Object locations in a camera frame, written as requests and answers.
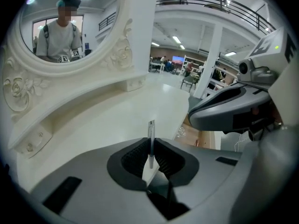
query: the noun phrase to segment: cable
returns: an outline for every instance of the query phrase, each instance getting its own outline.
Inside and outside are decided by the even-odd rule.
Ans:
[[[245,138],[245,139],[243,139],[243,140],[241,140],[241,141],[240,141],[240,138],[241,138],[241,134],[240,134],[240,136],[239,136],[239,141],[236,142],[236,144],[235,144],[235,146],[238,145],[238,150],[237,150],[237,151],[235,150],[235,152],[238,152],[238,151],[239,151],[239,143],[241,143],[241,142],[247,140],[249,137],[247,137],[247,138]]]

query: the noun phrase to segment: tv screen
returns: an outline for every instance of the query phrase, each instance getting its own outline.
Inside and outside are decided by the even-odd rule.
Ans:
[[[173,56],[172,57],[172,62],[175,63],[175,64],[183,65],[184,58],[183,57],[179,57],[179,56]]]

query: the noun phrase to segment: window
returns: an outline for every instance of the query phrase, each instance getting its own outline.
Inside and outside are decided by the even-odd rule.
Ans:
[[[42,21],[34,22],[33,23],[33,30],[32,30],[32,44],[33,44],[33,53],[36,53],[36,45],[37,45],[37,39],[39,36],[39,33],[41,29],[46,25],[53,21],[55,21],[57,17],[45,19]],[[83,16],[73,16],[71,17],[71,23],[73,23],[76,27],[78,27],[79,32],[82,36],[82,24],[83,24]]]

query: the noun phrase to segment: white pillar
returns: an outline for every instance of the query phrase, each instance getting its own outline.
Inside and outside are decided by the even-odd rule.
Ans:
[[[136,70],[149,70],[156,1],[130,0],[130,18],[133,19],[133,23],[129,41]]]
[[[219,55],[220,42],[222,37],[222,26],[216,24],[214,27],[212,42],[209,50],[209,55],[207,56],[206,66],[204,68],[204,72],[201,75],[199,80],[199,84],[197,86],[196,91],[194,92],[194,97],[201,98],[206,87],[209,84],[211,74],[214,70],[216,59]]]

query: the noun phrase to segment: black cap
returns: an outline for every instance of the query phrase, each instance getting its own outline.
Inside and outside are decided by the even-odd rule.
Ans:
[[[65,3],[66,7],[76,7],[78,8],[81,0],[62,0]]]

